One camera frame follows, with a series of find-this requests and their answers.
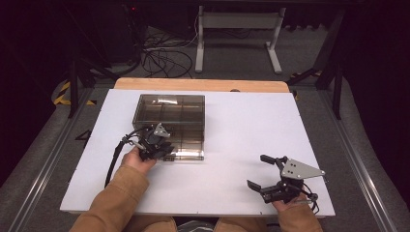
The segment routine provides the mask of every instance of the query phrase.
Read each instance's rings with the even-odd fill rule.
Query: person's hand
[[[143,161],[139,156],[137,147],[133,147],[123,157],[122,164],[135,168],[137,171],[147,175],[148,171],[156,164],[156,159],[147,159]]]
[[[292,207],[300,206],[301,205],[300,201],[306,201],[306,200],[307,200],[307,197],[303,193],[301,193],[299,194],[298,197],[293,198],[291,201],[289,201],[286,204],[280,200],[280,201],[272,202],[272,205],[274,205],[274,207],[278,210],[278,212],[283,212]]]

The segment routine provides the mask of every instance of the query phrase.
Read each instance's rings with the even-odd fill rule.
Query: transparent plastic box
[[[135,129],[162,123],[174,150],[163,160],[204,160],[205,96],[141,95],[132,120]]]

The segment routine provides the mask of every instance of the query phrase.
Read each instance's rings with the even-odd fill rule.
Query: robotic hand
[[[132,137],[138,137],[138,141],[131,140]],[[161,159],[170,154],[174,147],[170,142],[166,142],[165,139],[170,137],[170,134],[165,130],[161,123],[156,127],[148,126],[134,130],[130,134],[126,134],[115,148],[112,162],[109,165],[108,173],[105,178],[105,187],[111,180],[112,171],[115,163],[123,150],[126,143],[134,145],[139,149],[139,156],[142,160],[146,159]]]
[[[165,141],[166,138],[170,137],[170,134],[161,123],[157,124],[155,128],[148,127],[142,130],[138,137],[139,140],[132,140],[132,144],[139,148],[139,155],[142,160],[161,159],[174,149],[170,142]]]
[[[288,157],[274,159],[262,155],[260,156],[260,159],[271,165],[276,164],[280,173],[280,181],[275,186],[271,187],[262,188],[258,184],[248,180],[248,187],[259,192],[265,203],[279,200],[288,203],[295,197],[299,196],[301,192],[307,196],[307,203],[315,202],[317,200],[318,196],[316,193],[303,190],[304,179],[323,176],[325,175],[324,171],[294,159],[289,159]]]

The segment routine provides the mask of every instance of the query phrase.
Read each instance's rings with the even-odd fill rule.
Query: silver gripper plate
[[[162,126],[161,123],[157,124],[157,127],[154,130],[154,135],[160,136],[160,137],[170,137],[171,134],[169,134],[165,128]]]
[[[294,159],[289,159],[283,167],[281,176],[295,180],[303,180],[311,177],[324,176],[323,170],[309,166]]]

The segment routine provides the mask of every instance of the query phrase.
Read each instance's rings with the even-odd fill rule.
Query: gray carpet
[[[212,33],[205,40],[205,61],[203,73],[190,74],[204,79],[264,79],[286,80],[291,73],[301,73],[311,68],[322,44],[326,31],[319,29],[282,30],[279,34],[277,54],[283,74],[275,75],[264,49],[270,32],[252,32],[247,39],[239,40],[222,33]],[[195,45],[180,50],[187,52],[195,60]],[[176,62],[188,65],[189,61],[176,55]],[[124,69],[115,67],[114,71]],[[127,76],[145,76],[148,73],[138,67]],[[311,146],[319,165],[327,171],[327,184],[335,210],[335,217],[320,219],[325,231],[379,231],[377,222],[369,208],[362,189],[346,158],[337,130],[319,93],[311,85],[315,77],[308,78],[291,89],[297,90],[297,105],[305,124]],[[69,134],[61,157],[47,182],[39,201],[28,218],[24,231],[68,231],[76,215],[59,211],[61,200],[67,190],[70,178],[83,151],[84,141],[75,140],[87,130],[92,130],[102,107],[108,88],[113,86],[110,79],[98,79],[90,100],[96,105],[86,105]],[[54,143],[67,122],[70,111],[68,105],[57,105],[57,109],[21,160],[11,177],[0,189],[0,231],[7,231],[18,209],[28,194],[33,181],[41,171],[47,156],[52,152]],[[352,146],[360,153],[374,185],[392,217],[398,231],[410,231],[408,209],[400,198],[394,185],[378,162],[366,138],[360,116],[347,83],[343,84],[341,117],[351,137]]]

